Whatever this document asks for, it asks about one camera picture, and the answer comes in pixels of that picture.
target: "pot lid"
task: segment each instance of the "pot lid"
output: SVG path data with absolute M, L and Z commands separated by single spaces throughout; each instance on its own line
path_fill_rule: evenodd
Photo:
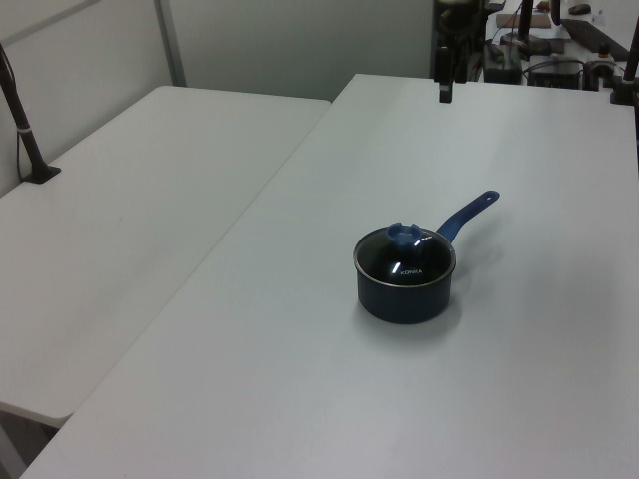
M 455 253 L 442 235 L 395 223 L 357 244 L 355 266 L 371 279 L 396 286 L 423 286 L 452 274 Z

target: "floor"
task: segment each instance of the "floor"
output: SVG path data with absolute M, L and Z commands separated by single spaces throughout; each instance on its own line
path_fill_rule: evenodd
M 18 479 L 58 430 L 0 412 L 0 479 Z

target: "pan handle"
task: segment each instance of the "pan handle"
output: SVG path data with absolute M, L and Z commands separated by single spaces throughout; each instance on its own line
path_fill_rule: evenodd
M 489 191 L 480 195 L 446 220 L 444 224 L 439 227 L 437 232 L 450 242 L 453 242 L 459 233 L 459 230 L 461 230 L 461 227 L 483 212 L 490 205 L 495 203 L 498 199 L 499 193 L 494 191 Z

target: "blue saucepan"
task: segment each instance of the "blue saucepan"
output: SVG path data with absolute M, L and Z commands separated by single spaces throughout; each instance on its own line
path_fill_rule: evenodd
M 498 192 L 484 193 L 436 232 L 396 223 L 363 237 L 354 251 L 363 307 L 400 324 L 428 321 L 443 312 L 456 266 L 452 241 L 461 227 L 498 198 Z

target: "black cable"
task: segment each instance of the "black cable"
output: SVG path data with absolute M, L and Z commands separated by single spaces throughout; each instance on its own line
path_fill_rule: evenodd
M 551 65 L 559 65 L 562 63 L 578 63 L 581 65 L 582 70 L 586 68 L 586 64 L 584 62 L 582 62 L 581 60 L 577 60 L 577 59 L 557 59 L 557 60 L 549 60 L 547 62 L 541 62 L 541 63 L 537 63 L 536 65 L 533 65 L 532 67 L 528 67 L 525 70 L 523 70 L 521 73 L 522 74 L 526 74 L 528 72 L 531 72 L 533 70 L 537 70 L 539 68 L 543 68 L 543 67 L 549 67 Z

